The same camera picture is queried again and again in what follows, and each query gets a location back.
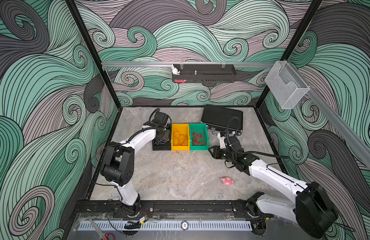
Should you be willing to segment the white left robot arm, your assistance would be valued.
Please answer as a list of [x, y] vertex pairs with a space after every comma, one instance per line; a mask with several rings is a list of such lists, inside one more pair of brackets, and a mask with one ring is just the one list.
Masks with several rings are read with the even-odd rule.
[[121, 142], [112, 142], [105, 149], [104, 158], [100, 167], [100, 174], [116, 188], [125, 207], [134, 208], [140, 196], [134, 188], [132, 177], [135, 170], [135, 155], [147, 143], [154, 139], [169, 139], [168, 126], [157, 123], [147, 123], [128, 139]]

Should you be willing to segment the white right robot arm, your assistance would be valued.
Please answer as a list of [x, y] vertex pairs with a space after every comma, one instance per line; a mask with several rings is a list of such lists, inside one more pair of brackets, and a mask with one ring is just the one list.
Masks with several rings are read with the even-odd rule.
[[320, 239], [338, 219], [336, 208], [320, 184], [294, 179], [251, 153], [235, 153], [219, 146], [210, 147], [208, 151], [214, 159], [230, 163], [233, 168], [265, 182], [285, 196], [280, 199], [256, 192], [247, 200], [246, 208], [258, 235], [265, 232], [266, 219], [281, 217]]

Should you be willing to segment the black plastic bin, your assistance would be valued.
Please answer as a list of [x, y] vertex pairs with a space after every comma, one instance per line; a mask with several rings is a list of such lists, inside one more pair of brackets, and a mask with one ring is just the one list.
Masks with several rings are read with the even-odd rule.
[[152, 140], [153, 151], [170, 151], [171, 149], [171, 138], [168, 138], [166, 141], [164, 141], [163, 139]]

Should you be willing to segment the yellow plastic bin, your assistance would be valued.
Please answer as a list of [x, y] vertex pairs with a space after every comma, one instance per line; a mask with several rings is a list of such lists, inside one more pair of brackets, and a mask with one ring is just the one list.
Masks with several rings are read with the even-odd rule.
[[190, 150], [189, 124], [172, 124], [171, 146], [172, 151]]

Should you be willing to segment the pink crumpled object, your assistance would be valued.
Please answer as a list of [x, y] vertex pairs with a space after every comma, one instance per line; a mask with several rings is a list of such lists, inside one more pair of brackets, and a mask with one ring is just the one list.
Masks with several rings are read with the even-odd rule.
[[231, 186], [234, 183], [234, 181], [228, 177], [222, 177], [220, 178], [220, 180], [222, 181], [223, 185], [226, 187]]

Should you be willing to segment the green plastic bin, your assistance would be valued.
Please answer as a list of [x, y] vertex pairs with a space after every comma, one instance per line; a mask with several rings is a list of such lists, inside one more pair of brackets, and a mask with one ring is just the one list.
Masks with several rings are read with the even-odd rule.
[[189, 124], [190, 150], [207, 151], [209, 149], [208, 127], [206, 124]]

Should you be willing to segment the black ribbed carrying case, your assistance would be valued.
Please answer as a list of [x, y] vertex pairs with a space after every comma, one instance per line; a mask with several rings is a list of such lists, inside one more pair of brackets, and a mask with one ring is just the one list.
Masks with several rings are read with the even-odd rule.
[[205, 105], [201, 117], [201, 123], [206, 124], [208, 129], [219, 132], [225, 131], [229, 125], [229, 133], [237, 135], [243, 132], [243, 111], [224, 108], [220, 106]]

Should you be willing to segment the small white figurine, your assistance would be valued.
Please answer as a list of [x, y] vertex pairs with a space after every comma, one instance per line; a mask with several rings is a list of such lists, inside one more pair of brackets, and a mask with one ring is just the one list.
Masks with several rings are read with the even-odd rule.
[[179, 75], [181, 72], [179, 71], [178, 68], [176, 68], [174, 65], [171, 65], [171, 69], [172, 69], [172, 74], [173, 75]]

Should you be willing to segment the black wall shelf tray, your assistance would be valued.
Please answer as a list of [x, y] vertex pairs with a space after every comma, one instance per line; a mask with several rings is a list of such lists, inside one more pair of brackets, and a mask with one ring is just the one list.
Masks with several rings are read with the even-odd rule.
[[179, 75], [172, 74], [172, 80], [186, 80], [186, 83], [217, 84], [233, 83], [237, 77], [234, 65], [174, 65], [181, 72]]

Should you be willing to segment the aluminium wall rail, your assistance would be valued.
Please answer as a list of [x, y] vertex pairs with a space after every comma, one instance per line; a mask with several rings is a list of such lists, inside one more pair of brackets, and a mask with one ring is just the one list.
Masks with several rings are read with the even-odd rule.
[[147, 62], [147, 61], [116, 61], [101, 62], [104, 68], [170, 68], [172, 65], [234, 65], [237, 68], [272, 68], [276, 62]]

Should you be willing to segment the clear acrylic wall holder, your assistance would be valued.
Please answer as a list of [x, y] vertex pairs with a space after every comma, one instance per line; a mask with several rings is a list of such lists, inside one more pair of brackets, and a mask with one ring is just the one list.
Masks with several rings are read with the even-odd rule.
[[283, 110], [293, 109], [310, 90], [297, 67], [288, 61], [275, 62], [265, 82]]

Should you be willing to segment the red handled scissors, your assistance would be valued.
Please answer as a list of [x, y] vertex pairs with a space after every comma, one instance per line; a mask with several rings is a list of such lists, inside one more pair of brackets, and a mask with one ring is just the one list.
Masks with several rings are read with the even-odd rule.
[[101, 228], [99, 228], [99, 226], [92, 219], [89, 219], [89, 221], [92, 224], [92, 226], [94, 227], [94, 229], [96, 230], [96, 232], [99, 234], [101, 240], [115, 240], [116, 239], [114, 234], [104, 233], [101, 230]]

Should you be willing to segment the black corner frame post left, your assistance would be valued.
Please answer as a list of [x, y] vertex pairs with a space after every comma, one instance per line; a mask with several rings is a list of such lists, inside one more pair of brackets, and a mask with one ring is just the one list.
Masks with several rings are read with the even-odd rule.
[[117, 97], [117, 94], [116, 94], [114, 88], [113, 88], [113, 85], [112, 85], [112, 82], [110, 80], [109, 74], [102, 67], [102, 62], [101, 62], [100, 56], [99, 56], [99, 54], [98, 54], [98, 52], [95, 48], [95, 45], [94, 45], [93, 41], [90, 38], [89, 32], [88, 32], [88, 30], [87, 30], [87, 28], [84, 24], [82, 16], [79, 13], [79, 10], [78, 10], [78, 7], [77, 7], [75, 1], [66, 0], [65, 3], [67, 4], [67, 7], [68, 7], [73, 19], [74, 19], [74, 22], [75, 22], [81, 36], [83, 37], [83, 40], [84, 40], [85, 44], [88, 47], [88, 51], [89, 51], [91, 57], [93, 58], [93, 60], [95, 62], [95, 66], [99, 70], [99, 73], [100, 73], [108, 91], [110, 92], [110, 95], [111, 95], [117, 109], [122, 110], [120, 101]]

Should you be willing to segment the black corner frame post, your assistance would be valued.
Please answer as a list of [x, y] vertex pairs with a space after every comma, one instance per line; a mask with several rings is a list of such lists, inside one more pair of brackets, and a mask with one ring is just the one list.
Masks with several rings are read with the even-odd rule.
[[[287, 46], [284, 54], [281, 57], [280, 61], [288, 61], [291, 57], [295, 47], [298, 45], [300, 40], [302, 39], [303, 35], [305, 34], [309, 24], [311, 23], [314, 15], [318, 11], [322, 1], [312, 1], [307, 12], [305, 13], [304, 17], [302, 18], [300, 24], [297, 27], [296, 32], [294, 33], [292, 40], [290, 41], [289, 45]], [[270, 89], [266, 85], [265, 89], [263, 90], [260, 98], [258, 99], [255, 108], [258, 110], [261, 105], [264, 103], [266, 96], [268, 93], [271, 93]]]
[[95, 66], [99, 70], [99, 73], [100, 73], [108, 91], [110, 92], [110, 95], [111, 95], [117, 109], [122, 110], [120, 101], [117, 97], [117, 94], [116, 94], [114, 88], [113, 88], [113, 85], [112, 85], [112, 82], [110, 80], [109, 74], [102, 67], [102, 62], [101, 62], [100, 56], [99, 56], [99, 54], [98, 54], [98, 52], [95, 48], [95, 45], [94, 45], [93, 41], [90, 38], [89, 32], [88, 32], [88, 30], [87, 30], [87, 28], [84, 24], [82, 16], [79, 13], [79, 10], [78, 10], [78, 7], [77, 7], [75, 1], [66, 0], [65, 3], [67, 4], [67, 7], [68, 7], [73, 19], [74, 19], [74, 22], [75, 22], [81, 36], [83, 37], [83, 40], [84, 40], [85, 44], [88, 47], [88, 51], [89, 51], [91, 57], [93, 58], [93, 60], [95, 62]]

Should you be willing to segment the black corner frame post right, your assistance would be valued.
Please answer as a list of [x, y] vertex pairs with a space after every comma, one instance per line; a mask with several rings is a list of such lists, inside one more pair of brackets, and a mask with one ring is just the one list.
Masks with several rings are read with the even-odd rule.
[[[297, 27], [296, 32], [294, 33], [292, 40], [290, 41], [289, 45], [287, 46], [284, 54], [281, 57], [280, 61], [288, 61], [291, 57], [295, 47], [298, 45], [300, 40], [302, 39], [303, 35], [305, 34], [309, 24], [311, 23], [314, 15], [318, 11], [322, 1], [312, 1], [307, 12], [305, 13], [304, 17], [302, 18], [300, 24]], [[265, 89], [263, 90], [260, 98], [258, 99], [255, 108], [258, 110], [261, 105], [264, 103], [266, 96], [268, 93], [271, 93], [270, 89], [266, 85]]]

